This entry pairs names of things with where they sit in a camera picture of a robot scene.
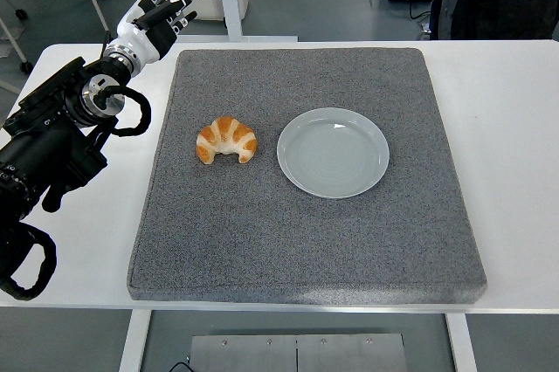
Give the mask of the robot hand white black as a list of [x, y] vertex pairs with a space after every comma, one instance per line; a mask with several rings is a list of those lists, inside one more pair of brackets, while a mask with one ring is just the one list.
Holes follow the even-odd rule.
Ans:
[[184, 10], [194, 0], [136, 0], [117, 25], [117, 37], [102, 56], [118, 59], [134, 77], [161, 60], [197, 13]]

